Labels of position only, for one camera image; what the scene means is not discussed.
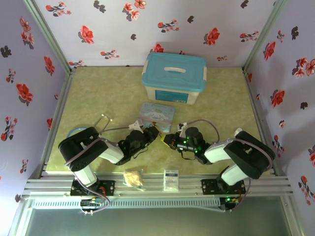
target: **floral wallpaper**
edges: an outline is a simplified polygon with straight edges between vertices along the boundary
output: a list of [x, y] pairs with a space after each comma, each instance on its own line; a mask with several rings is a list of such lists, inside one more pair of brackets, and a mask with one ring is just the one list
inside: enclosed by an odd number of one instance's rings
[[23, 1], [4, 1], [1, 8], [7, 10], [0, 15], [5, 32], [0, 37], [0, 208], [5, 212], [0, 235], [7, 235], [25, 183], [41, 160], [66, 72]]
[[244, 66], [275, 2], [34, 1], [70, 67], [143, 65], [151, 50]]
[[310, 236], [315, 235], [314, 8], [312, 0], [288, 1], [247, 70], [261, 122], [269, 128], [277, 163], [289, 178]]

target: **plastic bag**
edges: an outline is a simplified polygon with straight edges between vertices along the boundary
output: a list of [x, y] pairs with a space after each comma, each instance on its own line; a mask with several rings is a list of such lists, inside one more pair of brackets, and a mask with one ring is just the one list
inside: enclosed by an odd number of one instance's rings
[[163, 191], [178, 192], [179, 191], [179, 171], [164, 170]]
[[124, 171], [124, 184], [129, 187], [134, 187], [141, 191], [144, 191], [143, 180], [142, 180], [143, 170], [125, 170]]

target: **plastic storage box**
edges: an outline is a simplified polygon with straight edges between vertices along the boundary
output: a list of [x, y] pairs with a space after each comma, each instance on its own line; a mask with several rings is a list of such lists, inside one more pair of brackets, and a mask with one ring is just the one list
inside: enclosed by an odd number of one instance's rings
[[205, 59], [179, 54], [150, 53], [142, 71], [151, 100], [194, 104], [206, 80]]

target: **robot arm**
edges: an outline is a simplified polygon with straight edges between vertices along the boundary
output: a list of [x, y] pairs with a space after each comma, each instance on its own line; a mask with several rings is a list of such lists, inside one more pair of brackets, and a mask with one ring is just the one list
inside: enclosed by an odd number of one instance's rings
[[194, 152], [203, 165], [232, 159], [235, 165], [224, 169], [217, 178], [218, 187], [227, 191], [237, 182], [248, 177], [258, 179], [271, 168], [274, 152], [265, 144], [245, 131], [236, 134], [235, 139], [210, 145], [196, 127], [184, 128], [183, 132], [168, 134], [162, 141], [171, 149], [182, 153]]
[[65, 140], [58, 148], [69, 169], [81, 182], [92, 190], [98, 189], [98, 179], [90, 167], [97, 157], [102, 157], [115, 165], [122, 165], [140, 150], [147, 147], [159, 135], [155, 127], [132, 130], [117, 144], [101, 138], [94, 127], [89, 127]]

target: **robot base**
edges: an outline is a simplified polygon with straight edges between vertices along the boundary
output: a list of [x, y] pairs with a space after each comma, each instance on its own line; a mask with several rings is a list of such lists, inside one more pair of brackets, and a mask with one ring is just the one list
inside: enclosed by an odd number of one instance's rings
[[201, 188], [203, 195], [226, 195], [226, 194], [245, 194], [246, 189], [244, 185], [244, 181], [239, 181], [233, 186], [229, 186], [228, 189], [223, 190], [219, 188], [218, 181], [213, 179], [202, 179], [201, 180]]
[[[113, 180], [99, 180], [90, 189], [105, 196], [113, 196], [115, 190], [115, 181]], [[72, 182], [70, 196], [94, 196], [94, 193], [83, 188], [77, 180]]]

